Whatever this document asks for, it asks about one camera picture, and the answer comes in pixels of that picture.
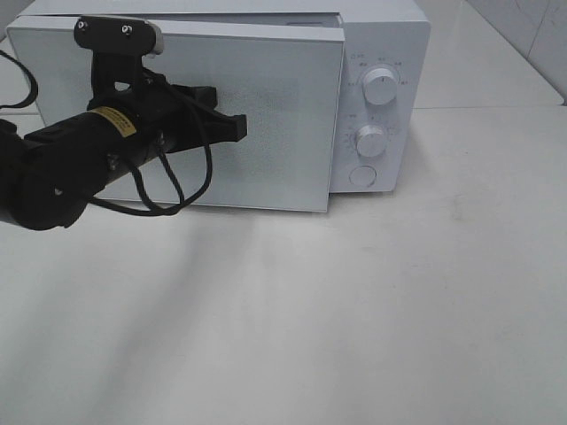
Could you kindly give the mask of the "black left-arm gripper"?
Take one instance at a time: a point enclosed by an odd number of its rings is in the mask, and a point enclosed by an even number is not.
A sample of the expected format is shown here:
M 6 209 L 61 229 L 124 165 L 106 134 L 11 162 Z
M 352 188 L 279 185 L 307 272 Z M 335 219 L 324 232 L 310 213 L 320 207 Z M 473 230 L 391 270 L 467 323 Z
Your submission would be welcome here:
M 212 86 L 170 84 L 166 77 L 143 65 L 143 54 L 95 50 L 91 62 L 93 97 L 88 109 L 110 107 L 123 113 L 138 128 L 165 136 L 167 152 L 201 147 L 204 130 L 208 144 L 239 142 L 247 136 L 245 114 L 224 115 L 216 111 L 190 112 L 192 102 L 215 110 L 217 90 Z

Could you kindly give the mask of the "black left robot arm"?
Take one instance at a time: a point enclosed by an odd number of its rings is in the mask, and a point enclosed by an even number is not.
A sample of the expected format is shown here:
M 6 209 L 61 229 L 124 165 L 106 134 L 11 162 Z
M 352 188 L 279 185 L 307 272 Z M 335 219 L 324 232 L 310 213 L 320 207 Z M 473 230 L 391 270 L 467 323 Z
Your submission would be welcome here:
M 244 115 L 217 110 L 215 88 L 170 84 L 144 67 L 137 53 L 92 58 L 85 112 L 24 136 L 1 123 L 1 218 L 33 230 L 73 225 L 88 205 L 138 217 L 173 216 L 196 200 L 152 200 L 141 167 L 162 165 L 175 190 L 181 183 L 168 156 L 247 134 Z

